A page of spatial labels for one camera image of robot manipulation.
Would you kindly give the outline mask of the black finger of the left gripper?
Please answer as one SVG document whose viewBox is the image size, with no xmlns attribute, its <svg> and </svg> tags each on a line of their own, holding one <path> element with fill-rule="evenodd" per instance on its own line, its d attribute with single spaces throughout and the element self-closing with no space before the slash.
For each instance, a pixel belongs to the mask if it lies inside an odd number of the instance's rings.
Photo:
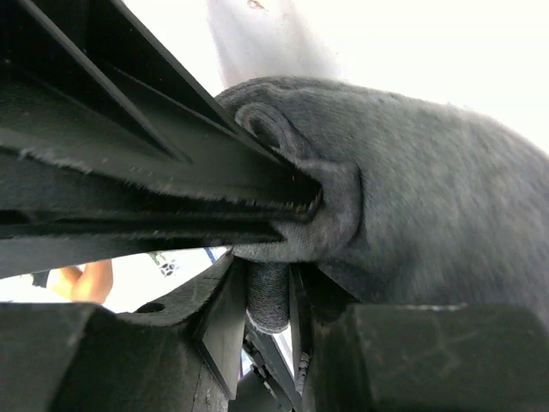
<svg viewBox="0 0 549 412">
<path fill-rule="evenodd" d="M 321 198 L 124 3 L 2 2 L 2 277 L 277 241 Z"/>
</svg>

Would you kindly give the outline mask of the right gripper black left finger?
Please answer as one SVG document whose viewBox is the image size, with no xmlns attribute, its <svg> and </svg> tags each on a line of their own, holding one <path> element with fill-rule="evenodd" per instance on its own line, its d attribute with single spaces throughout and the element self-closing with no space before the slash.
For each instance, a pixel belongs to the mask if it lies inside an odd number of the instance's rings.
<svg viewBox="0 0 549 412">
<path fill-rule="evenodd" d="M 245 321 L 242 264 L 222 256 L 135 313 L 1 306 L 4 411 L 224 411 Z"/>
</svg>

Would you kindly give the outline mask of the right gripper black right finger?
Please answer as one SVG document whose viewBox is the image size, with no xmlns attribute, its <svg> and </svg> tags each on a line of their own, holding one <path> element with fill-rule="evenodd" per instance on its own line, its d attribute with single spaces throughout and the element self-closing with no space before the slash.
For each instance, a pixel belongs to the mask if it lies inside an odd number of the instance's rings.
<svg viewBox="0 0 549 412">
<path fill-rule="evenodd" d="M 360 304 L 310 264 L 289 290 L 306 411 L 548 408 L 548 337 L 520 307 Z"/>
</svg>

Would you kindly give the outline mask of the grey sock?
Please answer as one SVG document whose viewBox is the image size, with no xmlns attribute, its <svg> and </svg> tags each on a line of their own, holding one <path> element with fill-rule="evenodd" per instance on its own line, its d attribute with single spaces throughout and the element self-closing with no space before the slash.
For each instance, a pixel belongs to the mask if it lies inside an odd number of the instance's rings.
<svg viewBox="0 0 549 412">
<path fill-rule="evenodd" d="M 314 263 L 364 303 L 525 306 L 548 319 L 548 157 L 465 109 L 370 88 L 263 77 L 221 93 L 238 124 L 323 187 L 308 224 L 242 245 L 247 312 L 289 323 L 289 267 Z"/>
</svg>

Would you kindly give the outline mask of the person's forearm in background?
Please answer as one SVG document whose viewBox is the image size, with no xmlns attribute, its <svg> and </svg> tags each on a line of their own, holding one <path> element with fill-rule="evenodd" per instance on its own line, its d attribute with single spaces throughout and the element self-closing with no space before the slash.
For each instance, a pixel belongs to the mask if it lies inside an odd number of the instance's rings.
<svg viewBox="0 0 549 412">
<path fill-rule="evenodd" d="M 46 288 L 73 302 L 103 304 L 113 286 L 111 259 L 51 270 Z"/>
</svg>

